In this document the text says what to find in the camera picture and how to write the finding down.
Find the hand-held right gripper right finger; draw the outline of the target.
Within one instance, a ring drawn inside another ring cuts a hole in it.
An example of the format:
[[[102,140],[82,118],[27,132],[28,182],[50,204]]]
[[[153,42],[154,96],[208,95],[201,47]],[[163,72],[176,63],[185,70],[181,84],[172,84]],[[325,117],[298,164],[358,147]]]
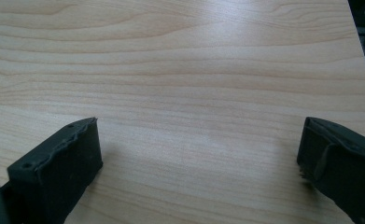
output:
[[[305,120],[297,163],[302,177],[355,224],[365,224],[365,136],[319,118]]]

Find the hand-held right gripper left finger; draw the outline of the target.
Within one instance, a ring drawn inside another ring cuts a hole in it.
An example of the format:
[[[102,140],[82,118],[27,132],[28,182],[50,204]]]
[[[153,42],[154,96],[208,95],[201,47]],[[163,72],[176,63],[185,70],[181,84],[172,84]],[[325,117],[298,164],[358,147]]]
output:
[[[7,168],[11,223],[64,224],[102,167],[97,119],[62,127]]]

